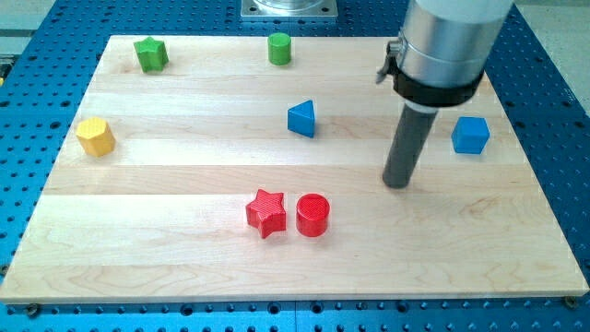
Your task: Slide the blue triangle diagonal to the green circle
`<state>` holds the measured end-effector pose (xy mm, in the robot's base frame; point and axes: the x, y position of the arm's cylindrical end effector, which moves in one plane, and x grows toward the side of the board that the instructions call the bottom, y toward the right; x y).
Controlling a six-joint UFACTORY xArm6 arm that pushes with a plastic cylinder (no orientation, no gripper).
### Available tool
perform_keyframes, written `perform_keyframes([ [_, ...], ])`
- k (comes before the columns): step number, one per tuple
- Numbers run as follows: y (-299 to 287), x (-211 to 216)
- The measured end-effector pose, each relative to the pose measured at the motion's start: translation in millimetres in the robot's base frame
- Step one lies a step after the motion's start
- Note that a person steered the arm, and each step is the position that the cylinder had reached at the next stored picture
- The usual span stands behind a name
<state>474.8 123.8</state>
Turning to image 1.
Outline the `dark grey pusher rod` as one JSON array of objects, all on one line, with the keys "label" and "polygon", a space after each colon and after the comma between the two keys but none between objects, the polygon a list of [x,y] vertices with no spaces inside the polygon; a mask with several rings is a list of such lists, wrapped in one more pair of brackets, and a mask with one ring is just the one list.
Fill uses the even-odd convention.
[{"label": "dark grey pusher rod", "polygon": [[409,184],[437,113],[434,107],[404,103],[383,169],[383,182],[388,187],[401,189]]}]

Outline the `black clamp collar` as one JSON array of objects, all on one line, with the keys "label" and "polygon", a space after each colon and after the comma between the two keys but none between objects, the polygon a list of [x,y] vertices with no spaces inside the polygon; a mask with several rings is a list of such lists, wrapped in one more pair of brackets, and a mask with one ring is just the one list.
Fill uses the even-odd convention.
[{"label": "black clamp collar", "polygon": [[383,67],[377,72],[375,83],[381,84],[387,76],[393,78],[393,90],[408,101],[429,107],[452,107],[470,100],[484,76],[484,70],[469,83],[451,88],[438,88],[421,83],[399,68],[396,57],[401,53],[402,42],[391,40],[386,44]]}]

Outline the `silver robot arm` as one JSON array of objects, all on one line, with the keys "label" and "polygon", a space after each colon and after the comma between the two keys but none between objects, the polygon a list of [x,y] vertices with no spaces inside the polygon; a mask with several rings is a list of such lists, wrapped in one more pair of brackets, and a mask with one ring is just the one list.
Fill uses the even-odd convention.
[{"label": "silver robot arm", "polygon": [[390,76],[404,100],[383,169],[388,187],[409,184],[438,111],[473,97],[512,6],[512,0],[408,2],[375,79],[380,84]]}]

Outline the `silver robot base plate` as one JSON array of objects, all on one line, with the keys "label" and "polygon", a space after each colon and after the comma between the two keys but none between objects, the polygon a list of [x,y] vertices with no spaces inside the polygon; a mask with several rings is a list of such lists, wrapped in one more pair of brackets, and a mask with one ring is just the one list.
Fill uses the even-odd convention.
[{"label": "silver robot base plate", "polygon": [[336,0],[241,0],[241,17],[263,18],[336,18]]}]

